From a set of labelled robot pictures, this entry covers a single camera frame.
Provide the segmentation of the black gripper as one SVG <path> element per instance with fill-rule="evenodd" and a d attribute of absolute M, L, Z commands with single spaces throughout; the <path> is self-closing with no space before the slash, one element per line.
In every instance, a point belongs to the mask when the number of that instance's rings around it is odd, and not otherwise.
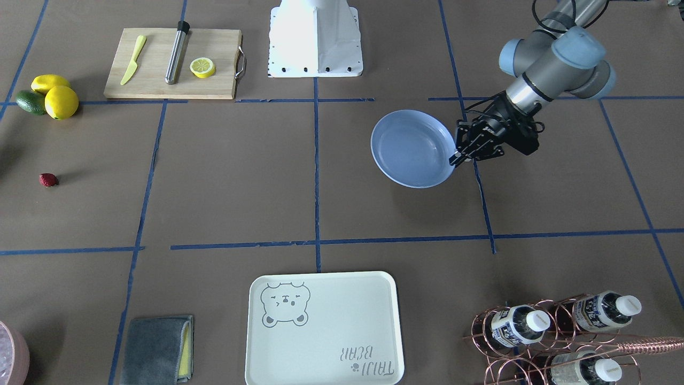
<path fill-rule="evenodd" d="M 504 144 L 523 155 L 536 152 L 540 146 L 540 122 L 516 108 L 504 92 L 470 105 L 463 114 L 473 117 L 457 121 L 450 166 L 501 157 Z"/>

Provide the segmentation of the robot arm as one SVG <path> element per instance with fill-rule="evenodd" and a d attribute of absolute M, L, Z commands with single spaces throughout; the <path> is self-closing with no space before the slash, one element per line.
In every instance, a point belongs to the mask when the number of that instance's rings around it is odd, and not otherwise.
<path fill-rule="evenodd" d="M 608 9 L 608 1 L 561 1 L 544 17 L 532 11 L 537 28 L 526 39 L 507 42 L 499 68 L 515 80 L 506 90 L 470 105 L 472 119 L 459 120 L 452 166 L 503 156 L 503 146 L 530 155 L 539 148 L 545 125 L 535 115 L 560 95 L 605 97 L 616 70 L 605 47 L 588 31 Z"/>

